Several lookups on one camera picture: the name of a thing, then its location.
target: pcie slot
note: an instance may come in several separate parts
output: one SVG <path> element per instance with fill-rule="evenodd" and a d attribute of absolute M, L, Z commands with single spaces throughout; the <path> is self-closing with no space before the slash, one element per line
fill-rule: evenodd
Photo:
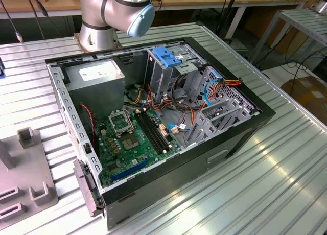
<path fill-rule="evenodd" d="M 116 175 L 112 176 L 112 177 L 110 178 L 111 181 L 115 181 L 115 180 L 118 180 L 118 179 L 124 178 L 125 176 L 127 176 L 127 175 L 129 175 L 129 174 L 132 174 L 133 172 L 135 172 L 135 171 L 137 171 L 137 170 L 140 170 L 140 169 L 144 168 L 144 167 L 147 165 L 147 163 L 148 163 L 148 161 L 149 161 L 150 159 L 151 159 L 151 158 L 149 158 L 149 159 L 147 159 L 147 160 L 145 160 L 145 161 L 143 161 L 143 162 L 141 162 L 141 163 L 139 163 L 139 164 L 137 164 L 137 165 L 135 165 L 135 166 L 133 166 L 133 167 L 131 167 L 131 168 L 129 168 L 129 169 L 127 169 L 127 170 L 121 172 L 121 173 L 119 173 L 119 174 L 116 174 Z"/>

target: ram slot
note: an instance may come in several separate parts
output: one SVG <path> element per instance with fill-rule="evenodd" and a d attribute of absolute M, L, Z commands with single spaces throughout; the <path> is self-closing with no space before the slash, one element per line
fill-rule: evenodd
<path fill-rule="evenodd" d="M 147 125 L 151 125 L 151 129 L 154 132 L 154 134 L 156 135 L 156 140 L 160 142 L 161 147 L 163 148 L 163 150 L 168 151 L 169 147 L 168 144 L 166 143 L 166 141 L 164 140 L 163 136 L 159 133 L 159 131 L 156 129 L 156 127 L 152 124 L 151 119 L 148 117 L 148 115 L 146 113 L 142 113 L 142 117 L 144 119 L 144 121 L 146 122 Z"/>
<path fill-rule="evenodd" d="M 162 151 L 161 151 L 160 145 L 155 140 L 155 135 L 153 135 L 153 133 L 151 133 L 151 131 L 149 130 L 148 125 L 146 125 L 146 123 L 141 118 L 141 115 L 140 114 L 136 114 L 135 115 L 135 119 L 138 122 L 138 124 L 140 125 L 140 127 L 142 128 L 142 130 L 145 133 L 145 135 L 147 136 L 147 138 L 149 139 L 149 141 L 152 144 L 152 146 L 154 147 L 155 151 L 158 154 L 161 154 Z"/>

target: metal table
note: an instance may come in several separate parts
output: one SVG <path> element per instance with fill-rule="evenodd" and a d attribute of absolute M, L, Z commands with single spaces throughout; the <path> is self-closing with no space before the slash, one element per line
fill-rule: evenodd
<path fill-rule="evenodd" d="M 264 35 L 256 45 L 251 63 L 255 61 L 271 32 L 281 19 L 286 22 L 286 25 L 276 37 L 272 47 L 274 47 L 282 39 L 290 26 L 297 28 L 299 31 L 307 34 L 315 41 L 327 46 L 327 16 L 318 14 L 311 9 L 281 10 L 277 11 Z"/>
<path fill-rule="evenodd" d="M 192 36 L 276 111 L 235 156 L 116 227 L 112 234 L 323 234 L 327 229 L 326 126 L 204 26 L 151 28 L 126 45 Z M 0 46 L 0 137 L 39 129 L 59 202 L 0 234 L 107 234 L 91 218 L 73 173 L 76 159 L 43 60 L 81 53 L 74 38 Z"/>

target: blue latch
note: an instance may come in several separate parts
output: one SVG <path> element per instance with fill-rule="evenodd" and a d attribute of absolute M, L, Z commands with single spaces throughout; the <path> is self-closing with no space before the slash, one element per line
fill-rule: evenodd
<path fill-rule="evenodd" d="M 165 67 L 172 67 L 181 65 L 181 61 L 177 60 L 172 52 L 168 51 L 165 47 L 153 48 L 155 55 L 163 62 Z"/>

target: gray plastic part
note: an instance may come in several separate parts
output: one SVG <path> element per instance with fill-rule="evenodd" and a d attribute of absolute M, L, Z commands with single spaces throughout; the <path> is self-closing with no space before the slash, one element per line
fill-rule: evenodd
<path fill-rule="evenodd" d="M 2 162 L 5 165 L 7 171 L 15 167 L 14 158 L 10 156 L 5 146 L 5 143 L 3 143 L 1 140 L 0 140 L 0 162 Z"/>
<path fill-rule="evenodd" d="M 20 194 L 21 194 L 21 190 L 17 186 L 2 191 L 0 192 L 0 203 L 4 204 L 10 200 L 13 200 L 14 198 L 17 198 L 17 196 Z"/>
<path fill-rule="evenodd" d="M 104 206 L 92 174 L 84 164 L 76 159 L 74 162 L 74 173 L 80 186 L 86 207 L 91 217 L 95 217 L 103 212 Z"/>
<path fill-rule="evenodd" d="M 31 201 L 35 203 L 36 206 L 41 206 L 43 204 L 51 201 L 52 191 L 48 189 L 46 182 L 43 182 L 43 189 L 40 191 L 35 191 L 32 187 L 29 187 L 29 193 Z"/>
<path fill-rule="evenodd" d="M 36 145 L 33 130 L 30 127 L 17 130 L 17 137 L 23 149 Z"/>
<path fill-rule="evenodd" d="M 40 133 L 31 128 L 0 142 L 0 230 L 58 202 Z"/>
<path fill-rule="evenodd" d="M 11 221 L 15 217 L 19 217 L 25 212 L 24 206 L 21 203 L 14 204 L 10 207 L 0 210 L 0 221 Z"/>

